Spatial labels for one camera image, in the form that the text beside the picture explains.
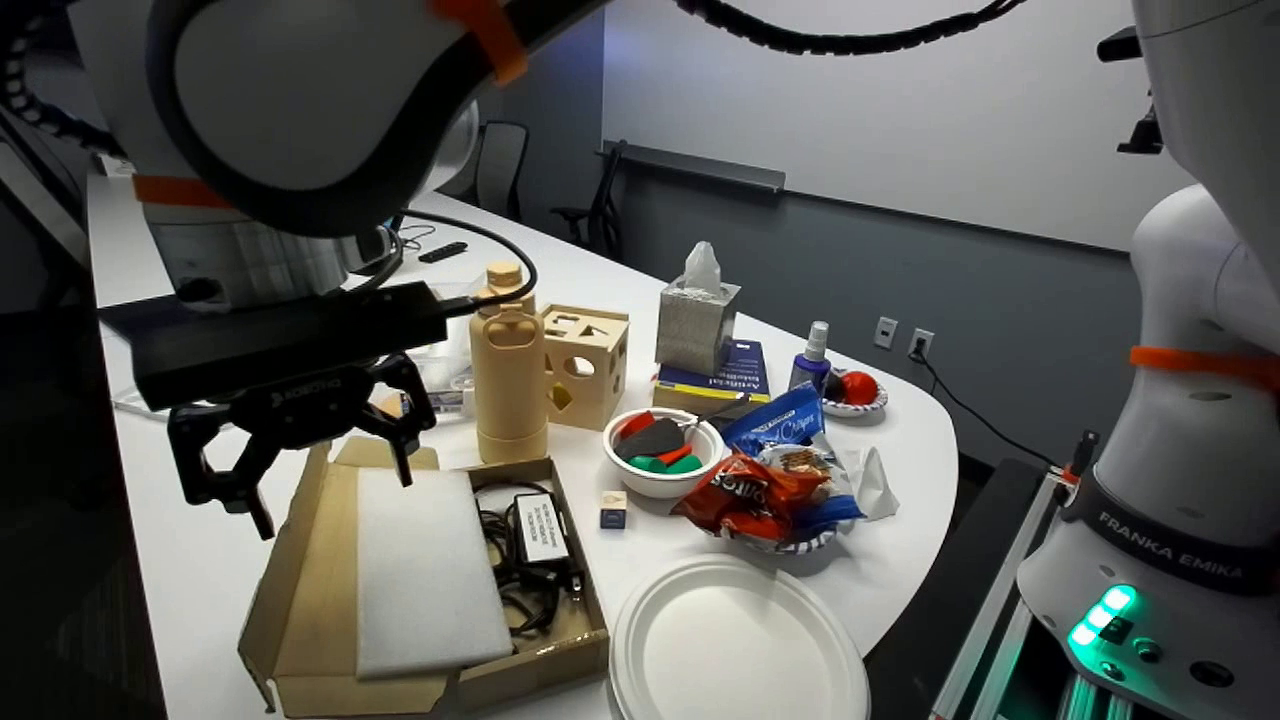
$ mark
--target yellow object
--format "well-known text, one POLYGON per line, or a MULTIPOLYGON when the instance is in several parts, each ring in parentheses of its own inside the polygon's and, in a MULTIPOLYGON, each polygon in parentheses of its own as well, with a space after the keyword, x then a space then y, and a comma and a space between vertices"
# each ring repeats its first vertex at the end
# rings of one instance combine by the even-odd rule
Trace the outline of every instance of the yellow object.
POLYGON ((629 372, 629 316, 550 302, 544 311, 549 419, 605 429, 629 372))
MULTIPOLYGON (((506 294, 521 280, 521 263, 491 263, 489 294, 506 294)), ((544 329, 530 293, 471 316, 471 383, 483 464, 549 456, 544 329)))
POLYGON ((731 390, 731 389, 661 383, 661 378, 650 383, 650 404, 689 409, 691 414, 714 414, 714 419, 748 414, 769 399, 772 399, 769 390, 731 390))

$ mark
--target green light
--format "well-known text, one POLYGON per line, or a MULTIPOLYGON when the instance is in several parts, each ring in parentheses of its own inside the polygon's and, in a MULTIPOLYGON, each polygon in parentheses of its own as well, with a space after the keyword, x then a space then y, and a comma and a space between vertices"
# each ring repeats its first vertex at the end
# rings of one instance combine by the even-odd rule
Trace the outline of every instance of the green light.
POLYGON ((1070 627, 1070 642, 1089 646, 1090 639, 1097 639, 1097 627, 1084 627, 1084 622, 1070 627))
POLYGON ((1123 611, 1126 605, 1137 605, 1137 587, 1117 585, 1117 587, 1107 587, 1103 605, 1107 605, 1112 611, 1123 611))
POLYGON ((1090 608, 1090 611, 1084 617, 1084 622, 1089 622, 1089 627, 1107 627, 1107 622, 1112 622, 1112 611, 1107 611, 1107 608, 1090 608))

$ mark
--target black cable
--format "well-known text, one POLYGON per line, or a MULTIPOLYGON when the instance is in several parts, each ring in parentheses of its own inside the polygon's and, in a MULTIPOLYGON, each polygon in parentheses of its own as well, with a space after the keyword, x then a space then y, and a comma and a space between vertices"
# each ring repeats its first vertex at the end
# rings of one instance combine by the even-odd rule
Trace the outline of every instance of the black cable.
POLYGON ((817 32, 791 32, 779 23, 769 23, 753 13, 739 13, 725 0, 674 0, 689 17, 708 21, 710 26, 725 26, 727 36, 743 36, 759 49, 772 50, 791 50, 791 56, 881 56, 881 50, 904 50, 904 49, 920 49, 920 44, 934 44, 945 36, 961 36, 970 32, 1012 9, 1020 9, 1025 0, 990 0, 974 13, 954 13, 954 17, 941 17, 933 23, 917 23, 904 32, 868 32, 868 36, 817 36, 817 32))
POLYGON ((391 254, 362 283, 357 283, 351 293, 384 287, 394 276, 399 263, 404 263, 404 239, 391 235, 391 254))
POLYGON ((29 134, 6 111, 0 111, 0 144, 17 147, 45 181, 45 186, 68 208, 68 217, 82 218, 82 198, 73 194, 73 186, 81 186, 81 175, 68 169, 65 153, 39 153, 35 134, 29 134))
POLYGON ((471 316, 471 311, 491 307, 491 302, 512 302, 512 298, 521 298, 521 294, 526 294, 537 287, 537 263, 512 239, 495 235, 491 226, 480 226, 480 224, 469 224, 469 218, 455 218, 455 217, 415 210, 415 208, 406 208, 404 217, 428 218, 428 224, 450 224, 450 226, 489 235, 491 244, 506 247, 524 263, 524 283, 521 287, 512 287, 503 294, 446 294, 446 298, 438 298, 445 316, 471 316))
POLYGON ((561 608, 561 592, 579 595, 579 567, 575 560, 554 560, 554 562, 526 560, 524 537, 521 537, 521 494, 549 494, 561 521, 561 530, 566 522, 566 513, 550 487, 521 477, 489 478, 483 487, 476 487, 476 494, 483 493, 512 493, 503 513, 489 513, 476 501, 500 600, 521 617, 521 622, 506 619, 506 632, 549 634, 561 608))
POLYGON ((1006 448, 1017 448, 1017 453, 1025 453, 1025 456, 1037 456, 1044 468, 1057 464, 1050 456, 1044 456, 1044 453, 1020 444, 1020 439, 1012 439, 1012 435, 1000 432, 984 410, 974 410, 970 404, 962 404, 962 399, 951 390, 951 383, 928 364, 928 354, 920 354, 917 364, 928 367, 933 383, 934 383, 954 409, 962 409, 970 419, 980 419, 980 424, 984 424, 990 435, 1000 435, 1006 448))
POLYGON ((81 120, 81 115, 68 115, 65 109, 39 100, 31 86, 29 86, 29 50, 35 49, 39 39, 39 26, 52 23, 58 13, 68 13, 77 0, 29 0, 29 5, 17 5, 11 17, 2 17, 6 32, 0 39, 0 105, 39 129, 39 133, 52 133, 52 134, 73 134, 77 144, 93 147, 93 153, 108 153, 108 157, 123 157, 114 134, 81 120))

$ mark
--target cardboard box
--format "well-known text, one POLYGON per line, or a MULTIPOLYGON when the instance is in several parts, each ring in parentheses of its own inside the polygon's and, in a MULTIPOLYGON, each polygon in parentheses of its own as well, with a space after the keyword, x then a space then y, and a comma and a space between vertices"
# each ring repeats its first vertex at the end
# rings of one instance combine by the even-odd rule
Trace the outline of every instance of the cardboard box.
MULTIPOLYGON (((544 639, 517 639, 512 655, 469 662, 450 674, 418 671, 394 679, 357 674, 357 478, 359 468, 391 468, 391 453, 381 439, 351 435, 335 461, 328 448, 311 448, 304 478, 290 494, 286 522, 276 537, 269 570, 257 587, 240 632, 240 658, 269 706, 283 706, 290 720, 314 717, 418 717, 431 711, 445 692, 460 704, 500 704, 549 685, 600 674, 609 669, 609 627, 600 617, 591 570, 583 570, 579 600, 561 600, 550 632, 544 639)), ((410 456, 415 470, 431 470, 434 456, 425 448, 410 456)), ((550 461, 471 468, 476 487, 500 477, 550 478, 550 461)), ((566 521, 566 553, 579 567, 583 549, 566 521)))

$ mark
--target paper plate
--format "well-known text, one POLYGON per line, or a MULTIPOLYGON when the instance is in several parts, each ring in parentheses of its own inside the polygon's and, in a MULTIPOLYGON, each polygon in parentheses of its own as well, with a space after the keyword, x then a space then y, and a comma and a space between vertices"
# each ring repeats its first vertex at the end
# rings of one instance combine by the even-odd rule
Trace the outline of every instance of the paper plate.
POLYGON ((791 577, 691 560, 618 617, 609 685, 629 720, 864 720, 868 671, 830 611, 791 577))
POLYGON ((826 414, 848 414, 848 419, 881 419, 885 414, 889 395, 881 390, 872 404, 841 404, 841 399, 824 399, 826 414))

